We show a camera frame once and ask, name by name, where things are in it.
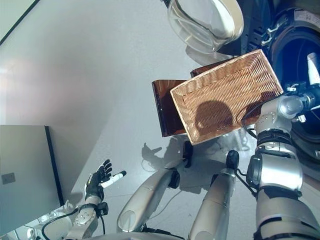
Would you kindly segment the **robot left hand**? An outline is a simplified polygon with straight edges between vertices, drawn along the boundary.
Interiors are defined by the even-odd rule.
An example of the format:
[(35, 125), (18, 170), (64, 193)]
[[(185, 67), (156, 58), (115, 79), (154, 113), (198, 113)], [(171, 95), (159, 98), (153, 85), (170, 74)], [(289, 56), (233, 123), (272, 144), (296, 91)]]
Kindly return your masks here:
[(104, 199), (104, 189), (113, 185), (127, 174), (127, 172), (123, 170), (112, 175), (111, 171), (112, 163), (107, 159), (94, 173), (90, 174), (84, 187), (85, 200), (91, 197), (98, 197), (100, 201), (102, 201)]

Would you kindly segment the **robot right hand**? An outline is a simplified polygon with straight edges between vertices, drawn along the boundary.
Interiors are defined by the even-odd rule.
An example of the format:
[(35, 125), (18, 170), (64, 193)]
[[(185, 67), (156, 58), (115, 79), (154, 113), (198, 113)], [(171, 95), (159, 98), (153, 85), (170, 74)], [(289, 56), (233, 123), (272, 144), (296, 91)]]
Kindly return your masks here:
[(315, 52), (311, 52), (306, 59), (309, 84), (307, 81), (303, 81), (300, 87), (303, 113), (320, 106), (320, 57)]

